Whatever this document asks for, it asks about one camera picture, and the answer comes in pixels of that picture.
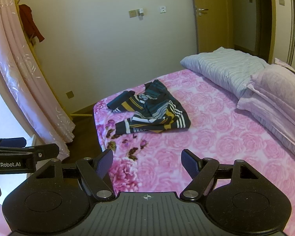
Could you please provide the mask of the striped teal yellow sweater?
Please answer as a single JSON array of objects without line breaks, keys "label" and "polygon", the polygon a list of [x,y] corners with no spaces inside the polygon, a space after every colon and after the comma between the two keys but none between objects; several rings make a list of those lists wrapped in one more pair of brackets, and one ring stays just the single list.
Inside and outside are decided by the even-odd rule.
[{"label": "striped teal yellow sweater", "polygon": [[113,112],[133,113],[132,117],[115,124],[118,135],[143,131],[160,133],[191,126],[186,110],[157,79],[146,83],[142,93],[122,92],[107,107]]}]

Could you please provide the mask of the wooden bedroom door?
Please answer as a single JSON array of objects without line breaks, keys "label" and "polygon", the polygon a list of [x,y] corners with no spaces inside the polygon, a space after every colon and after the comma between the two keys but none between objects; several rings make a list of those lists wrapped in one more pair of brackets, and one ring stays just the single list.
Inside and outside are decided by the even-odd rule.
[{"label": "wooden bedroom door", "polygon": [[234,48],[232,0],[193,0],[195,7],[209,11],[196,16],[197,50],[212,52],[219,47]]}]

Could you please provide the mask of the pink rose bedspread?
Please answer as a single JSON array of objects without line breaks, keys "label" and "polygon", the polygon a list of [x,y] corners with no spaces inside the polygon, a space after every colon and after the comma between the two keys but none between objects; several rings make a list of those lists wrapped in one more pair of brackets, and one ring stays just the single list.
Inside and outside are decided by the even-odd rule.
[{"label": "pink rose bedspread", "polygon": [[94,106],[99,144],[114,152],[109,176],[115,192],[181,192],[191,181],[181,164],[184,149],[222,164],[242,159],[289,198],[292,213],[285,232],[295,235],[295,155],[249,112],[238,110],[232,93],[203,76],[181,70],[159,80],[187,111],[189,129],[119,136],[115,124],[130,113],[108,109],[111,97]]}]

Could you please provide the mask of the pink floral curtain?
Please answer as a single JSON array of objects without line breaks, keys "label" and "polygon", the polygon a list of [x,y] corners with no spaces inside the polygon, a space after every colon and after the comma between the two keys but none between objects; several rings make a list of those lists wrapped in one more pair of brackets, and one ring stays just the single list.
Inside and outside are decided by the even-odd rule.
[{"label": "pink floral curtain", "polygon": [[0,73],[18,107],[39,138],[69,157],[74,123],[47,84],[21,27],[15,0],[0,0]]}]

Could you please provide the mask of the wooden coat rack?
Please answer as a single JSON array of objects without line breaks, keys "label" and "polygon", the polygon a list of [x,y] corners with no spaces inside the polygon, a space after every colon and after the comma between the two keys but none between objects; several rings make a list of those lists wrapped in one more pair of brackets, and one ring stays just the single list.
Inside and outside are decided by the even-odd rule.
[{"label": "wooden coat rack", "polygon": [[91,106],[88,106],[86,108],[83,108],[77,112],[72,112],[72,113],[69,113],[67,111],[67,109],[65,108],[65,106],[63,105],[63,103],[60,101],[60,99],[58,98],[58,96],[56,95],[55,91],[53,90],[53,88],[51,87],[49,81],[46,79],[45,77],[45,73],[44,71],[42,70],[42,65],[41,65],[41,61],[39,60],[39,57],[37,56],[37,52],[36,52],[36,47],[37,47],[37,43],[40,43],[39,40],[37,39],[37,37],[34,37],[34,38],[29,38],[24,30],[24,27],[22,25],[22,21],[21,21],[21,18],[20,18],[20,13],[19,13],[19,5],[21,4],[24,4],[21,2],[21,0],[15,0],[15,3],[16,3],[16,9],[17,9],[17,13],[18,13],[18,17],[19,17],[19,21],[20,21],[20,24],[21,24],[21,27],[22,27],[22,30],[23,30],[23,33],[24,33],[24,36],[25,36],[25,40],[27,42],[27,45],[32,53],[32,56],[34,57],[35,61],[36,61],[36,64],[37,66],[39,67],[39,70],[41,71],[45,81],[46,81],[46,84],[48,85],[50,91],[52,92],[54,98],[57,100],[57,102],[60,104],[61,108],[65,111],[65,113],[74,121],[74,122],[78,122],[79,120],[83,120],[84,118],[89,118],[89,117],[92,117],[93,116],[93,105]]}]

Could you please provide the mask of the folded lilac quilt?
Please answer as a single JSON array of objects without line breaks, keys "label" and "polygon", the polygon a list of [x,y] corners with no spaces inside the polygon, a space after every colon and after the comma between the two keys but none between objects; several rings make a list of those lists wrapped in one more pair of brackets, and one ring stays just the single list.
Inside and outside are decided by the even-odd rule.
[{"label": "folded lilac quilt", "polygon": [[237,108],[251,112],[295,155],[295,69],[278,58],[250,77]]}]

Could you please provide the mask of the grey striped pillow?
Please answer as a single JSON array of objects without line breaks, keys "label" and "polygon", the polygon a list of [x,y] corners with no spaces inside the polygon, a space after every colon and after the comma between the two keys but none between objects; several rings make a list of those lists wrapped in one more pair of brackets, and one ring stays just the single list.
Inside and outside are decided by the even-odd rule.
[{"label": "grey striped pillow", "polygon": [[203,75],[238,99],[245,93],[250,76],[269,66],[257,56],[224,47],[187,56],[181,60],[181,65]]}]

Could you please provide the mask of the red garment on rack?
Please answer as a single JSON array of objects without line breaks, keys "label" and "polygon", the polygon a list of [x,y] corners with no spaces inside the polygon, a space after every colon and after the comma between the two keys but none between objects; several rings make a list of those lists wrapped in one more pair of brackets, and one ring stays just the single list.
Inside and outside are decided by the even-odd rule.
[{"label": "red garment on rack", "polygon": [[31,8],[26,4],[21,4],[19,5],[19,13],[27,36],[29,38],[37,37],[39,42],[44,41],[45,38],[42,36],[36,24],[34,23]]}]

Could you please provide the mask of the low wall outlet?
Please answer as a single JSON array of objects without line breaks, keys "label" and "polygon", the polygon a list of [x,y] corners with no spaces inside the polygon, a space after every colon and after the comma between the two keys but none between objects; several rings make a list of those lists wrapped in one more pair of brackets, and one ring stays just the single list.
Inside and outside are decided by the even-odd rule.
[{"label": "low wall outlet", "polygon": [[73,93],[73,91],[69,91],[69,92],[67,92],[67,93],[66,93],[66,96],[67,96],[68,99],[73,98],[73,97],[74,97],[74,93]]}]

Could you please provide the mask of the beige wall switch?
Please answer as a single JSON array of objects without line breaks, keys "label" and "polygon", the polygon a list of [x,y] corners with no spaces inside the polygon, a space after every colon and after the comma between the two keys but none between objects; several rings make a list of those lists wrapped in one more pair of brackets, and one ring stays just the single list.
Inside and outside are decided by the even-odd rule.
[{"label": "beige wall switch", "polygon": [[130,18],[137,17],[136,10],[130,10],[130,11],[129,11],[129,17],[130,17]]}]

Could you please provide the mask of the white wall device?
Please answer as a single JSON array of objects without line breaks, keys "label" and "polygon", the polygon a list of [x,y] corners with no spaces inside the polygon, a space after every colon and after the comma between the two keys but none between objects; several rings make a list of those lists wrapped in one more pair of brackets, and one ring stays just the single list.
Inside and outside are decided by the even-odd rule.
[{"label": "white wall device", "polygon": [[137,9],[136,10],[137,16],[139,17],[140,20],[143,20],[144,17],[144,9]]}]

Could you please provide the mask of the white wall socket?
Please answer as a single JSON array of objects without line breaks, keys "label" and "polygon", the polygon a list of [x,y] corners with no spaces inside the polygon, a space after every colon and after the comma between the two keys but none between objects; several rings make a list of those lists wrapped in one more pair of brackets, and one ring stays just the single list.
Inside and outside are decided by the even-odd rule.
[{"label": "white wall socket", "polygon": [[167,9],[165,6],[161,6],[160,8],[160,13],[166,13],[167,12]]}]

